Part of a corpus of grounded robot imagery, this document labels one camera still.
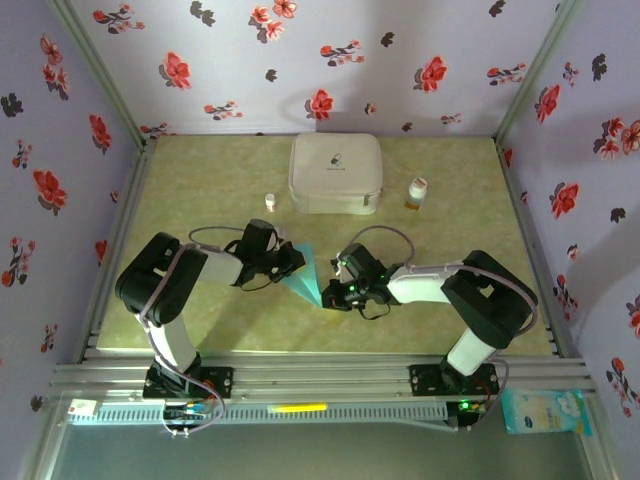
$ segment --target white storage case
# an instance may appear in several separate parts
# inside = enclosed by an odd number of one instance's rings
[[[382,192],[382,153],[373,135],[302,133],[293,141],[289,189],[301,213],[368,215]]]

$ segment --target plastic bag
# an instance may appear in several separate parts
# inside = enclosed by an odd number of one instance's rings
[[[506,389],[502,395],[502,411],[508,433],[576,432],[591,435],[580,390]]]

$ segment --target green tabletop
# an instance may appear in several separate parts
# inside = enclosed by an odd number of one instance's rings
[[[416,245],[416,265],[453,262],[472,250],[494,256],[525,283],[534,285],[507,187],[489,138],[380,138],[384,190],[372,215],[297,213],[288,189],[293,137],[171,136],[160,139],[151,160],[120,270],[159,231],[187,240],[204,225],[243,228],[261,218],[286,228],[289,240],[311,243],[323,289],[333,271],[329,260],[361,228],[386,224]],[[418,211],[404,207],[411,180],[429,183]],[[264,196],[275,194],[268,213]],[[198,237],[215,245],[239,238],[230,232]],[[391,232],[372,231],[360,240],[384,264],[402,261],[408,247]],[[375,321],[356,312],[314,307],[281,284],[256,292],[201,281],[183,311],[187,331],[203,352],[405,352],[446,353],[466,328],[453,307],[414,303],[392,308]],[[112,298],[99,348],[148,348],[133,316]],[[542,322],[506,350],[548,355]]]

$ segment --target pill bottle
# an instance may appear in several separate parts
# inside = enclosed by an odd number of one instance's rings
[[[409,185],[409,194],[404,206],[410,210],[419,210],[426,195],[427,181],[421,177],[414,178]]]
[[[267,206],[267,212],[276,211],[276,196],[273,193],[268,193],[264,197],[264,203]]]

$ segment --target white bottle cap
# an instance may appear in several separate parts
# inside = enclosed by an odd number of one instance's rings
[[[273,193],[268,193],[264,197],[264,203],[267,205],[267,208],[273,208],[276,206],[276,196]]]
[[[427,194],[427,181],[424,178],[417,177],[413,179],[409,185],[409,195],[413,198],[422,198]]]

